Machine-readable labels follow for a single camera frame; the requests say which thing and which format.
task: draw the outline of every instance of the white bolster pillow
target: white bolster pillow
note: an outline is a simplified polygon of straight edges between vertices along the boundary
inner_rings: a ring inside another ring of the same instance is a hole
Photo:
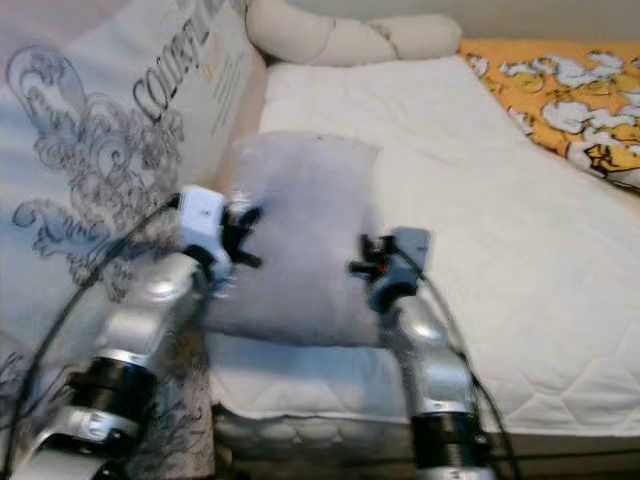
[[[281,60],[332,66],[452,55],[462,34],[454,20],[442,15],[361,22],[316,15],[284,0],[254,0],[247,32],[258,48]]]

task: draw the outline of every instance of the quilted mattress surface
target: quilted mattress surface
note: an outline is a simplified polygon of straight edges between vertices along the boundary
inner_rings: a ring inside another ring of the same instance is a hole
[[[278,65],[266,100],[263,131],[383,147],[384,225],[433,232],[429,271],[512,432],[640,435],[640,218],[613,187],[530,144],[457,57]],[[405,421],[385,351],[209,348],[213,400],[237,415]]]

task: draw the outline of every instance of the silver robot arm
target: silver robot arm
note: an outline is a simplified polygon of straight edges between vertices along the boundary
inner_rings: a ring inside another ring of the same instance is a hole
[[[232,262],[259,266],[240,249],[259,218],[232,219],[222,195],[199,187],[181,196],[182,252],[140,272],[106,319],[88,370],[67,380],[71,400],[39,434],[11,480],[119,480],[150,419],[167,351],[206,306]]]
[[[450,348],[447,329],[418,293],[419,277],[398,249],[423,266],[430,235],[399,228],[376,244],[362,238],[369,306],[379,314],[383,346],[398,361],[420,480],[493,480],[487,444],[474,415],[469,368]]]

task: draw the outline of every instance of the gray pillow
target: gray pillow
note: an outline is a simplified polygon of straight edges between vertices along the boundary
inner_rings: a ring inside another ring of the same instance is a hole
[[[235,146],[232,198],[263,207],[205,328],[300,345],[376,344],[362,280],[349,276],[358,236],[375,234],[372,170],[378,149],[356,140],[276,132]]]

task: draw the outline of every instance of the gray wall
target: gray wall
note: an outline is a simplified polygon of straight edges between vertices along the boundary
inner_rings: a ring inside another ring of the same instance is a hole
[[[325,15],[371,19],[443,13],[468,37],[640,39],[640,0],[287,0]]]

